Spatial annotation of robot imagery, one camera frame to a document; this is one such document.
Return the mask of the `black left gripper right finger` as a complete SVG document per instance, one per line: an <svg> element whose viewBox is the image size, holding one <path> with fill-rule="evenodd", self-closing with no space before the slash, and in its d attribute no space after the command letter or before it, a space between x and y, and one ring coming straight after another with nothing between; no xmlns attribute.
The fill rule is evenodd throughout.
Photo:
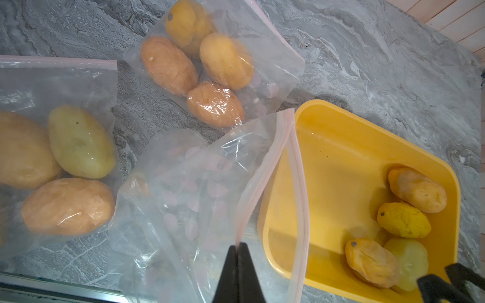
<svg viewBox="0 0 485 303"><path fill-rule="evenodd" d="M237 289L239 303L266 303L249 247L244 242L237 249Z"/></svg>

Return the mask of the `yellow plastic tray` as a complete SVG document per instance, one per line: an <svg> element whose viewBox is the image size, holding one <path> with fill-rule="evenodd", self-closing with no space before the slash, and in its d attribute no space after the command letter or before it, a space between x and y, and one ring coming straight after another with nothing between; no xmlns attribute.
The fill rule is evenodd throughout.
<svg viewBox="0 0 485 303"><path fill-rule="evenodd" d="M443 160L329 102L312 100L295 114L309 199L310 244L305 284L359 302L421 302L418 290L379 289L348 267L345 245L355 238L385 244L391 235L376 221L379 207L395 201L387 175L410 167L440 183L448 203L428 219L421 240L429 272L446 279L458 256L460 185Z"/></svg>

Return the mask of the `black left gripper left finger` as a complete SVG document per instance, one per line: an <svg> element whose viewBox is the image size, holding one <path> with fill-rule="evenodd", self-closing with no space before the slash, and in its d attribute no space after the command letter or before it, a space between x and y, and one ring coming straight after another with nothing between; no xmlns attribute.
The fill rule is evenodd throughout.
<svg viewBox="0 0 485 303"><path fill-rule="evenodd" d="M226 260L212 302L239 302L238 257L236 246L230 246L227 251Z"/></svg>

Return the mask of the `clear zipper bag pink zip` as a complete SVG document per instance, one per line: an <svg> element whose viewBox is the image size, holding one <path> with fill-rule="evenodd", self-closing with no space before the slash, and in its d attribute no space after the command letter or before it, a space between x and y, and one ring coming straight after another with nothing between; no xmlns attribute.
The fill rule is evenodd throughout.
<svg viewBox="0 0 485 303"><path fill-rule="evenodd" d="M96 234L121 184L115 60L1 57L1 259Z"/></svg>

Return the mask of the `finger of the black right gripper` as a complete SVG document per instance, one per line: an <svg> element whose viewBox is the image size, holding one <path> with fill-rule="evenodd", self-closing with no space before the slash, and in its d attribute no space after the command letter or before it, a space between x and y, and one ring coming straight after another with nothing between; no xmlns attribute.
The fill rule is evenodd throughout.
<svg viewBox="0 0 485 303"><path fill-rule="evenodd" d="M445 267L445 272L450 280L451 284L458 289L463 295L466 295L469 299L472 299L470 292L466 286L467 282L471 282L475 286L484 290L485 279L481 275L477 274L470 268L455 263Z"/></svg>
<svg viewBox="0 0 485 303"><path fill-rule="evenodd" d="M439 276L427 275L417 280L423 302L474 302L470 295L465 294L458 288L459 282L476 283L476 275L457 276L456 284L449 284Z"/></svg>

